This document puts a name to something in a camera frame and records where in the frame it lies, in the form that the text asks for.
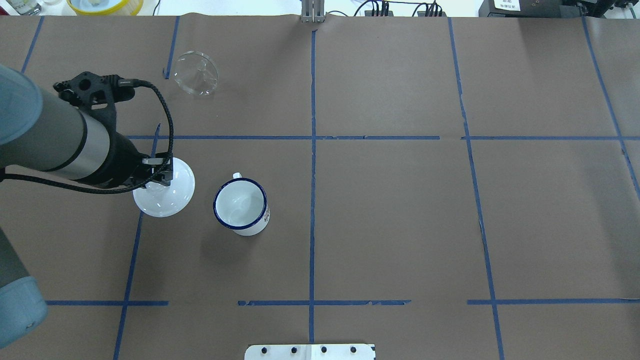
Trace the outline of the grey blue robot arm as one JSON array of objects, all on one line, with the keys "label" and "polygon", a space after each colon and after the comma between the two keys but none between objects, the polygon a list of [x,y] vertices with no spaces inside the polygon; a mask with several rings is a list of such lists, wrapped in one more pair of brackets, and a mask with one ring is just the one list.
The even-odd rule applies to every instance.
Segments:
[{"label": "grey blue robot arm", "polygon": [[57,95],[1,66],[1,179],[89,194],[120,194],[161,182],[171,153],[151,158],[117,132],[115,104],[146,80],[84,71],[54,84]]}]

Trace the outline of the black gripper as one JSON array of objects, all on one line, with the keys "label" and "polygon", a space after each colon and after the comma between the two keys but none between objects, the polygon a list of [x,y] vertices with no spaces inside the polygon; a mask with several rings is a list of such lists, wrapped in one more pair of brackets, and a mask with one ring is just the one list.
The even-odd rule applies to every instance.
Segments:
[{"label": "black gripper", "polygon": [[107,164],[107,188],[145,187],[147,183],[169,187],[173,180],[172,160],[172,152],[141,153],[132,141],[116,132],[113,156]]}]

